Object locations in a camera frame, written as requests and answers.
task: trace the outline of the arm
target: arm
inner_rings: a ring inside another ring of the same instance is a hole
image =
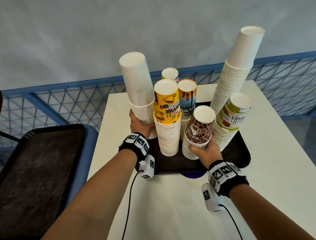
[[[208,169],[216,160],[223,160],[220,149],[212,137],[207,149],[189,146]],[[233,187],[229,198],[258,240],[261,239],[314,239],[299,225],[278,210],[264,197],[246,184]]]
[[[155,124],[143,125],[132,110],[130,117],[131,132],[148,138]],[[42,239],[106,239],[136,162],[133,151],[119,151],[80,189]]]

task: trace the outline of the forearm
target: forearm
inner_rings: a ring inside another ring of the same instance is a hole
[[[82,187],[43,239],[106,239],[136,162],[129,149],[116,154]]]
[[[229,197],[258,240],[314,239],[248,185],[234,187]]]

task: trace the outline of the black cable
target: black cable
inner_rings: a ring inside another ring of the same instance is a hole
[[[127,221],[128,221],[128,215],[130,213],[130,206],[131,206],[131,195],[132,195],[132,187],[133,187],[133,184],[134,184],[134,181],[138,175],[139,172],[143,172],[143,170],[140,170],[136,173],[135,177],[134,177],[134,180],[132,181],[132,185],[131,185],[131,189],[130,189],[130,199],[128,201],[128,210],[127,210],[127,217],[126,217],[126,223],[125,223],[125,228],[124,228],[124,232],[123,232],[123,237],[122,237],[122,240],[124,238],[124,235],[125,235],[125,231],[126,231],[126,227],[127,227]]]
[[[239,232],[239,229],[238,229],[238,227],[237,227],[237,224],[235,223],[235,220],[233,219],[232,215],[231,215],[230,212],[228,211],[227,207],[225,207],[223,204],[219,204],[219,206],[224,207],[224,208],[226,209],[226,211],[228,212],[228,214],[229,214],[230,217],[232,218],[232,220],[233,220],[233,222],[234,222],[234,224],[235,224],[235,226],[236,226],[236,228],[237,228],[237,231],[238,231],[238,233],[239,233],[239,236],[240,236],[241,240],[243,240],[243,239],[242,239],[242,236],[241,236],[241,234],[240,234],[240,232]]]

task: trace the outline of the dark brown tray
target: dark brown tray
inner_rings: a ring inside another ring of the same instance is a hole
[[[81,124],[25,134],[0,172],[0,239],[40,239],[60,214],[80,157]]]
[[[196,106],[207,105],[210,102],[197,103]],[[149,139],[149,154],[155,158],[155,174],[206,172],[206,168],[197,160],[187,159],[182,153],[182,141],[179,142],[179,151],[175,156],[166,157],[160,151],[158,138]],[[232,162],[237,167],[243,168],[250,163],[250,153],[238,131],[231,142],[222,151],[224,161]]]

